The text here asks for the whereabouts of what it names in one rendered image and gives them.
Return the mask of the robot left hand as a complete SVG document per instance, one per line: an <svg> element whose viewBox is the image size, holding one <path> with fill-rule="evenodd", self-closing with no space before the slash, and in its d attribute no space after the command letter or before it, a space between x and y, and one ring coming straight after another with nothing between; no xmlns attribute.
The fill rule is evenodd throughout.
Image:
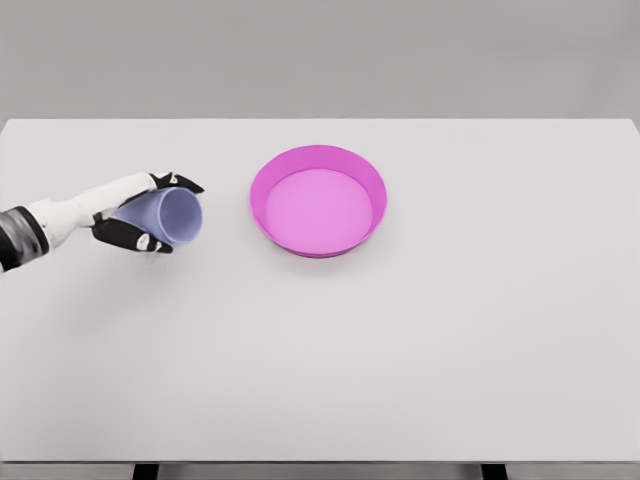
<svg viewBox="0 0 640 480"><path fill-rule="evenodd" d="M164 234L164 240L160 233L115 218L114 215L139 198L176 189L189 191L194 196L205 192L201 185L174 172L161 175L140 172L92 188L76 199L90 213L88 227L97 241L135 252L170 254L175 241L169 240L168 235Z"/></svg>

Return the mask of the pink round plate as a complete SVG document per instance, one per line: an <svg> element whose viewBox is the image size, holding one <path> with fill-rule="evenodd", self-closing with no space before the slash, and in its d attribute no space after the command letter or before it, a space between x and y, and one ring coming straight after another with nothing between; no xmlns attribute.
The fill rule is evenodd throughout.
<svg viewBox="0 0 640 480"><path fill-rule="evenodd" d="M269 160L249 189L262 233L299 256L330 258L365 242L384 219L388 192L361 155L332 145L304 145Z"/></svg>

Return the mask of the lavender plastic cup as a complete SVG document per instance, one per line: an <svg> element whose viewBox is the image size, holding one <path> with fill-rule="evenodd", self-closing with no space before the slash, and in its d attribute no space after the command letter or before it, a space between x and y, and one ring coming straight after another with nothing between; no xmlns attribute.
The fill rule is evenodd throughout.
<svg viewBox="0 0 640 480"><path fill-rule="evenodd" d="M198 198L181 187L145 193L119 207L112 217L134 225L170 245L192 242L198 237L203 224Z"/></svg>

